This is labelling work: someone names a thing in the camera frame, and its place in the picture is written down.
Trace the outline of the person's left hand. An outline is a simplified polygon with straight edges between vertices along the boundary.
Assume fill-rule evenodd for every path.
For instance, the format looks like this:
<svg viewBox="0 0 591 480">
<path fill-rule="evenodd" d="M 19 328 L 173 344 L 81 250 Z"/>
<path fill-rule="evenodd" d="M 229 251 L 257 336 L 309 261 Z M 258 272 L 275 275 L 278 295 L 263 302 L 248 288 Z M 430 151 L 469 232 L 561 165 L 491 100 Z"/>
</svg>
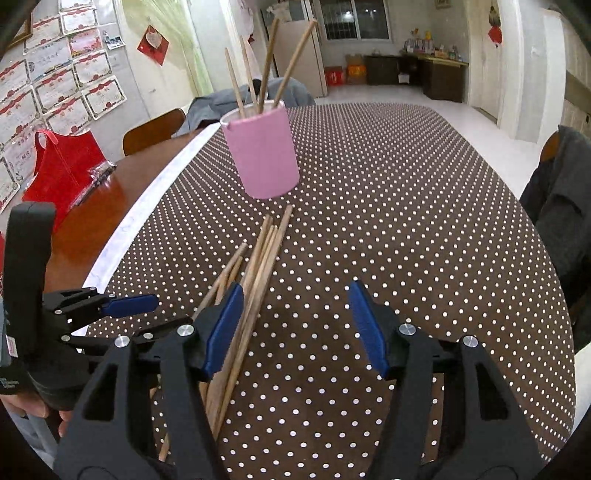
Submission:
<svg viewBox="0 0 591 480">
<path fill-rule="evenodd" d="M 4 407 L 19 416 L 32 415 L 39 418 L 47 418 L 50 414 L 49 407 L 40 396 L 31 391 L 20 392 L 14 395 L 2 395 L 1 401 Z M 58 427 L 58 434 L 63 437 L 72 419 L 72 411 L 60 411 L 61 421 Z"/>
</svg>

